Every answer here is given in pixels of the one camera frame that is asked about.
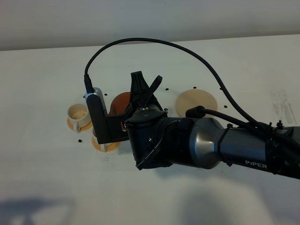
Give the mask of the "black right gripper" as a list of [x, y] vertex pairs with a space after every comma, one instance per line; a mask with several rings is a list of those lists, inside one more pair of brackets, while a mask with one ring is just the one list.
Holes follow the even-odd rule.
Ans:
[[129, 103], [121, 114], [108, 115], [103, 97], [96, 97], [96, 137], [99, 145], [130, 141], [139, 170], [169, 167], [162, 148], [165, 131], [173, 126], [141, 71], [131, 73]]

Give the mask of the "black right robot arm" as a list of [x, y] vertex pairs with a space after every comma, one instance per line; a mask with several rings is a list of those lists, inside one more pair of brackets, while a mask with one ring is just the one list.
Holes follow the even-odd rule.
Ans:
[[129, 140], [139, 170], [173, 164], [211, 169], [218, 163], [241, 165], [286, 177], [300, 177], [300, 129], [264, 125], [260, 131], [219, 112], [197, 106], [183, 118], [168, 117], [141, 72], [131, 74], [129, 103], [110, 116], [99, 96], [95, 127], [100, 144]]

